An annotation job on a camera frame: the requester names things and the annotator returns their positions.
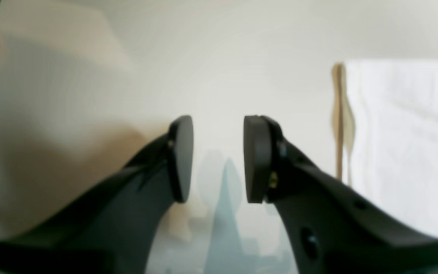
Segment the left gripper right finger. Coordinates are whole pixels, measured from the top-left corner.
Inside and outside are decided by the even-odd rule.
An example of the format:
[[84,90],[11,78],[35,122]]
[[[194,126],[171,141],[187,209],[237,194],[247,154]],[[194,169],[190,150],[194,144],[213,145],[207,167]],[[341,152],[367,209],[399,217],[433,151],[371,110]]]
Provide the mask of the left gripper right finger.
[[301,274],[438,274],[438,238],[396,220],[317,167],[267,116],[245,116],[249,203],[272,204]]

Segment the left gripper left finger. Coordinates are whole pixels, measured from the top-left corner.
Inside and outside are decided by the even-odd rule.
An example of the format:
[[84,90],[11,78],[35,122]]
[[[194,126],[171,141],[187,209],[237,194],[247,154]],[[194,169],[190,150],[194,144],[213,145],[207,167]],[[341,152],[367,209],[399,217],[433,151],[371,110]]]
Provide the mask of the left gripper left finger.
[[143,274],[164,215],[190,193],[191,116],[55,215],[0,240],[4,274]]

